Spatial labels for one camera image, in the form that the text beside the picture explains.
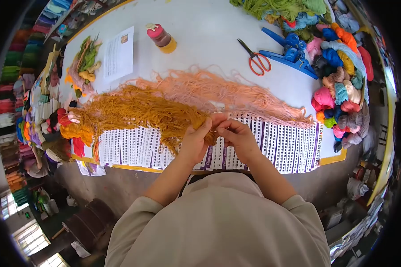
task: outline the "thread organizer card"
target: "thread organizer card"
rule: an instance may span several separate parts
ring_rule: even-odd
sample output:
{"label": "thread organizer card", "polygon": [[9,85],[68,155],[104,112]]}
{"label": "thread organizer card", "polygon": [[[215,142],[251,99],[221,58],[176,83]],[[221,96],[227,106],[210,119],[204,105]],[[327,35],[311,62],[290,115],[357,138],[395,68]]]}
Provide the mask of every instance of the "thread organizer card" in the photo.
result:
{"label": "thread organizer card", "polygon": [[[323,125],[310,128],[273,125],[258,117],[233,115],[251,128],[257,145],[281,174],[304,173],[319,166]],[[171,151],[161,144],[160,132],[154,128],[104,131],[99,137],[101,166],[122,164],[165,169],[174,159]],[[215,146],[208,147],[203,160],[194,170],[249,170],[241,163],[233,147],[225,147],[219,137]]]}

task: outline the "wooden stick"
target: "wooden stick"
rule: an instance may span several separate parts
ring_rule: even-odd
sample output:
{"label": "wooden stick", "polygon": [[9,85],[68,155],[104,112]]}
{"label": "wooden stick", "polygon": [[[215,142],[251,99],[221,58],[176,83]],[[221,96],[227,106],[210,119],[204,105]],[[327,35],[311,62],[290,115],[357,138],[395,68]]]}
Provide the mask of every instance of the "wooden stick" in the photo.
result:
{"label": "wooden stick", "polygon": [[61,230],[59,230],[51,239],[55,239],[57,236],[59,236],[60,233],[64,232],[65,228],[62,227]]}

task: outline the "scissors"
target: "scissors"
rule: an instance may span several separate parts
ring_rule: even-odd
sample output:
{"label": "scissors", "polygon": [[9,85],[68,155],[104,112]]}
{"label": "scissors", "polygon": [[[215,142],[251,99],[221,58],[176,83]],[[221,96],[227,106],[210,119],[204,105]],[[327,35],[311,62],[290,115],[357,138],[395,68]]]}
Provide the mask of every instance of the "scissors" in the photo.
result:
{"label": "scissors", "polygon": [[[249,64],[250,64],[250,68],[251,68],[252,72],[254,72],[255,75],[263,76],[265,74],[265,71],[270,71],[272,69],[272,66],[270,65],[270,61],[267,59],[267,57],[263,56],[262,54],[252,52],[241,39],[238,39],[238,42],[241,44],[241,46],[243,46],[245,48],[245,50],[248,52],[248,54],[250,54]],[[260,60],[259,56],[267,61],[267,63],[269,64],[268,69],[266,69],[263,62]],[[254,61],[254,57],[258,58],[258,61],[260,62],[260,64],[258,64],[256,61]],[[253,62],[259,69],[261,69],[261,73],[258,73],[253,69],[253,67],[252,67]]]}

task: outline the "wall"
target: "wall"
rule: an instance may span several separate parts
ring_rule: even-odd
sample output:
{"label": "wall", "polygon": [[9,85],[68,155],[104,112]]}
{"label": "wall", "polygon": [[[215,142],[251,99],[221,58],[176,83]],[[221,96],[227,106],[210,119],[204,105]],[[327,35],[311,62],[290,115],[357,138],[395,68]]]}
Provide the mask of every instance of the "wall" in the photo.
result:
{"label": "wall", "polygon": [[[30,213],[29,219],[25,217],[26,212]],[[9,227],[9,232],[13,234],[32,220],[35,220],[35,218],[32,211],[30,210],[30,207],[25,207],[23,210],[20,210],[7,218],[5,220],[5,223]]]}

